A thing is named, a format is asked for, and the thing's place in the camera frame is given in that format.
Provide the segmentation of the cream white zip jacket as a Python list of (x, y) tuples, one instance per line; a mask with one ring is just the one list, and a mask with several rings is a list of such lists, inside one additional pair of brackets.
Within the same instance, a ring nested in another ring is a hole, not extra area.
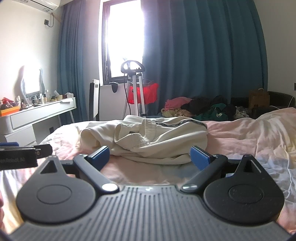
[(86, 152), (107, 146), (110, 154), (157, 165), (181, 165), (191, 161), (190, 149), (206, 149), (207, 125), (187, 117), (142, 118), (91, 122), (80, 133)]

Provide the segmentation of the white dressing table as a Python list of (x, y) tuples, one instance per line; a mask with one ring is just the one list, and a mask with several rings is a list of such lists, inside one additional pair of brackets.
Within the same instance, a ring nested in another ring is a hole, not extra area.
[(31, 107), (1, 117), (1, 142), (17, 142), (20, 146), (36, 144), (33, 125), (41, 121), (69, 113), (72, 122), (72, 111), (76, 108), (76, 98), (66, 98)]

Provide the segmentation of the curved vanity mirror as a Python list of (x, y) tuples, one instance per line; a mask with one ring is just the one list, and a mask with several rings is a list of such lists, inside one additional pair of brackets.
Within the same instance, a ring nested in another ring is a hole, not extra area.
[(20, 96), (25, 104), (30, 104), (30, 99), (45, 93), (43, 70), (32, 66), (22, 66), (14, 85), (15, 96)]

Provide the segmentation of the white air conditioner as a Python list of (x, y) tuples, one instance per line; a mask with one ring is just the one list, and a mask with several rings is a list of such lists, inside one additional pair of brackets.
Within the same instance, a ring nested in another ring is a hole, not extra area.
[(51, 13), (60, 6), (60, 0), (15, 0), (45, 13)]

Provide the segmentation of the white panel heater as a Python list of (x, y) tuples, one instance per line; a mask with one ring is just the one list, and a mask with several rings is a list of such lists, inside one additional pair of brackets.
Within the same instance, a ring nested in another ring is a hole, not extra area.
[(89, 85), (89, 120), (99, 120), (100, 82), (93, 79)]

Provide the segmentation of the left teal curtain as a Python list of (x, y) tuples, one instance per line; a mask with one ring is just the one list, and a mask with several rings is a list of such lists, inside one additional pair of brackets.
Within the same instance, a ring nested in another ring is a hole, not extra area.
[(76, 98), (76, 122), (88, 120), (89, 83), (99, 78), (100, 1), (70, 1), (63, 6), (58, 45), (58, 91)]

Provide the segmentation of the orange tray with items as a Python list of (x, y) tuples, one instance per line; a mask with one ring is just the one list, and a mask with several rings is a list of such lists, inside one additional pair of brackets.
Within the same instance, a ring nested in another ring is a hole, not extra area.
[(18, 100), (10, 100), (6, 97), (1, 99), (1, 112), (0, 116), (6, 116), (12, 113), (16, 113), (21, 109), (20, 102)]

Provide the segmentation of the teal blue window curtain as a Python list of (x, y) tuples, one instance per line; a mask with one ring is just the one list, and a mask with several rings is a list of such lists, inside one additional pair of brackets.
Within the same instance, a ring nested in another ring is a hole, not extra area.
[(253, 1), (142, 1), (145, 78), (169, 99), (247, 97), (268, 85), (265, 40)]

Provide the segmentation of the brown paper bag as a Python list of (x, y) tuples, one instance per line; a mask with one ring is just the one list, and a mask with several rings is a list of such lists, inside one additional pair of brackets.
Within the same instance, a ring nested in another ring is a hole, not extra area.
[(257, 90), (251, 90), (249, 92), (249, 109), (259, 107), (268, 107), (270, 104), (270, 95), (268, 91), (265, 91), (263, 88)]

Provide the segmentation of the garment steamer stand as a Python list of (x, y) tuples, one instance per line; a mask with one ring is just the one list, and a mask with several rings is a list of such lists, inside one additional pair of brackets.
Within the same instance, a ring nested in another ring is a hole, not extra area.
[(137, 116), (146, 117), (145, 102), (144, 102), (144, 85), (142, 74), (145, 72), (145, 66), (135, 60), (126, 60), (121, 65), (121, 72), (127, 76), (127, 87), (125, 87), (125, 109), (123, 116), (126, 113), (128, 106), (130, 114), (131, 108), (128, 102), (130, 85), (132, 85), (132, 96), (135, 114)]

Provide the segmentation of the red garment on stand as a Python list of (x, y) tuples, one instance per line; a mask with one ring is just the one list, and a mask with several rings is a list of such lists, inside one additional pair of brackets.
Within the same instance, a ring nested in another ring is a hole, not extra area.
[[(143, 94), (144, 94), (144, 103), (150, 104), (154, 103), (158, 99), (158, 87), (159, 85), (157, 83), (149, 84), (143, 86)], [(128, 103), (134, 104), (133, 99), (133, 87), (130, 86), (128, 89)]]

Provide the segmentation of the pile of clothes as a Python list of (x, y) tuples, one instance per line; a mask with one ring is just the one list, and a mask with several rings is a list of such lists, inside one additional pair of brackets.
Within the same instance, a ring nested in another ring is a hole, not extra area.
[(168, 99), (161, 109), (163, 117), (189, 117), (198, 121), (234, 121), (248, 118), (245, 99), (234, 98), (230, 102), (221, 95), (206, 97), (177, 97)]

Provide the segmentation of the cosmetic bottles on table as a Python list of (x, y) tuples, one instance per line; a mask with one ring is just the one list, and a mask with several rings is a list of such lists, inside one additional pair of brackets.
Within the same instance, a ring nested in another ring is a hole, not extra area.
[(16, 101), (20, 106), (27, 105), (27, 106), (37, 106), (39, 104), (45, 104), (48, 102), (59, 101), (67, 98), (73, 98), (74, 94), (67, 92), (64, 95), (60, 95), (57, 91), (54, 91), (54, 95), (50, 95), (49, 91), (43, 94), (39, 92), (32, 92), (32, 93), (22, 93), (22, 96), (17, 96)]

